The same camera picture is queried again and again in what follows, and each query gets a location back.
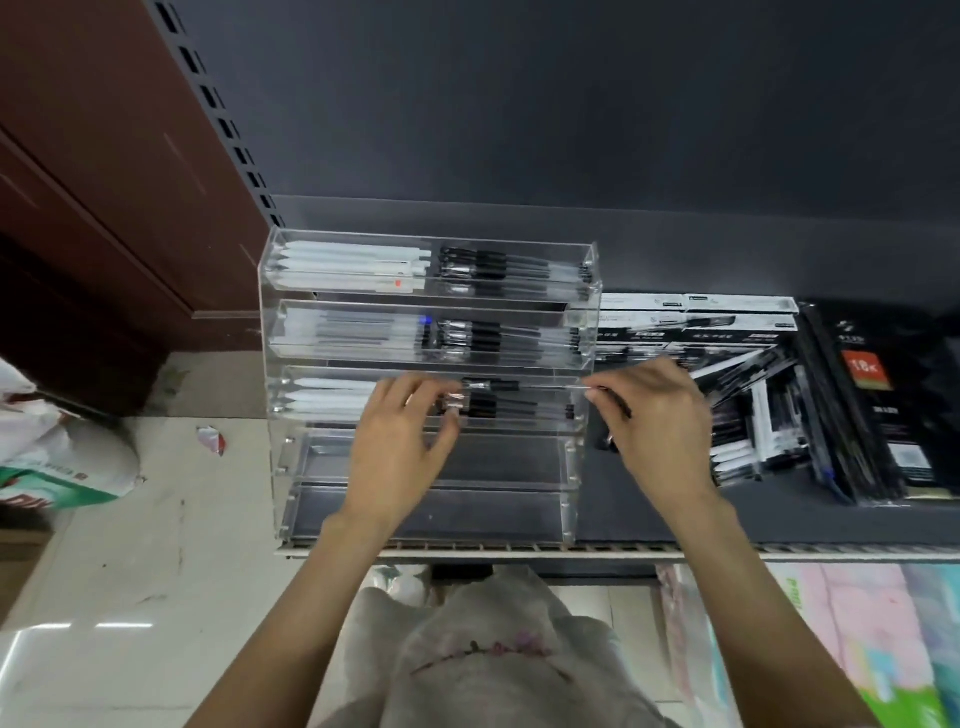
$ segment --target cabinet door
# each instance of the cabinet door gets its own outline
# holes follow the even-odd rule
[[[257,309],[267,224],[140,2],[8,4],[0,127],[190,311]]]
[[[2,234],[0,308],[0,356],[41,393],[114,417],[139,412],[165,349]]]
[[[190,306],[2,132],[0,234],[165,346],[190,327]]]

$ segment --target label sticker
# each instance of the label sticker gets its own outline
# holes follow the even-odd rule
[[[924,449],[919,445],[907,443],[887,443],[894,460],[901,468],[910,470],[932,471],[930,461],[926,459]]]
[[[892,392],[890,379],[880,364],[879,357],[873,352],[843,352],[847,368],[853,375],[853,383],[860,389],[880,389]]]

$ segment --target white plastic bag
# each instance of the white plastic bag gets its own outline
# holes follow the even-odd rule
[[[23,399],[35,391],[29,379],[0,359],[0,502],[75,508],[129,493],[139,471],[130,446],[50,402]]]

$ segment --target right hand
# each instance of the right hand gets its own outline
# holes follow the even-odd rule
[[[710,477],[710,408],[685,370],[658,357],[588,376],[584,383],[624,465],[665,520],[694,503],[719,499]],[[631,415],[604,389],[623,399]]]

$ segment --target forearm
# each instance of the forearm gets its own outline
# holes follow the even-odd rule
[[[187,728],[301,728],[363,578],[389,538],[337,514]]]
[[[876,725],[729,503],[707,497],[668,522],[696,577],[745,726]]]

